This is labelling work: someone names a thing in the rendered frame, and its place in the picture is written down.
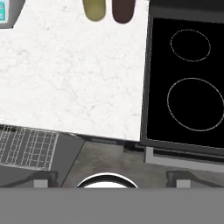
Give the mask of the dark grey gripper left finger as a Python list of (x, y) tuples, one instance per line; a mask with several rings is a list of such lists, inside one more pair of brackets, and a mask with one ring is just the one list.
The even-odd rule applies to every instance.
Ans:
[(11, 182), (7, 185), (2, 185), (2, 188), (12, 188), (21, 186), (26, 183), (32, 182), (34, 188), (52, 188), (57, 187), (58, 173), (56, 171), (36, 171), (27, 178), (20, 179), (15, 182)]

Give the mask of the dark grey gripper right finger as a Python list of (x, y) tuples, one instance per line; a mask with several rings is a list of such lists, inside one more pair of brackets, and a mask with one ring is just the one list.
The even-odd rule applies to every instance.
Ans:
[(189, 171), (168, 171), (166, 179), (168, 188), (221, 188), (221, 185), (197, 178)]

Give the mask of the grey dishwasher door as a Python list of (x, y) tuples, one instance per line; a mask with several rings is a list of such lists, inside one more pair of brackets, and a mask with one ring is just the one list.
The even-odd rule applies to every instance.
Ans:
[[(51, 170), (47, 172), (57, 172), (59, 183), (57, 187), (62, 187), (85, 141), (77, 136), (72, 136), (65, 133), (58, 133), (58, 134), (59, 137), (53, 156), (52, 167)], [(38, 171), (0, 165), (0, 188), (11, 182), (15, 182), (20, 179), (26, 179), (34, 172)], [(27, 186), (32, 186), (32, 182), (19, 185), (16, 187), (27, 187)]]

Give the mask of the white round object black rim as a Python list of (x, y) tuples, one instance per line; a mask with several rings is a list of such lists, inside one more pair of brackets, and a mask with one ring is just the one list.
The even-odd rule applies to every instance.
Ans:
[(100, 172), (84, 178), (78, 188), (137, 188), (137, 184), (123, 175)]

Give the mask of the dark brown bottle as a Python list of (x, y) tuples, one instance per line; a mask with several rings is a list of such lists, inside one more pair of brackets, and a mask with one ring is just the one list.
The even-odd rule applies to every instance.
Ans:
[(128, 23), (133, 15), (136, 0), (112, 0), (112, 14), (117, 23)]

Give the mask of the olive green bottle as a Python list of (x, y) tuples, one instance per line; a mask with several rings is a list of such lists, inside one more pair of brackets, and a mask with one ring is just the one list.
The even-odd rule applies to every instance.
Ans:
[(106, 15), (105, 0), (82, 0), (86, 17), (94, 22), (102, 20)]

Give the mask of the black hob with grey frame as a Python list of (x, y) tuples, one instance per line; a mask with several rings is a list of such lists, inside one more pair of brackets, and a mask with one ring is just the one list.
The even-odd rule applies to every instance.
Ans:
[(224, 156), (224, 0), (150, 0), (141, 143)]

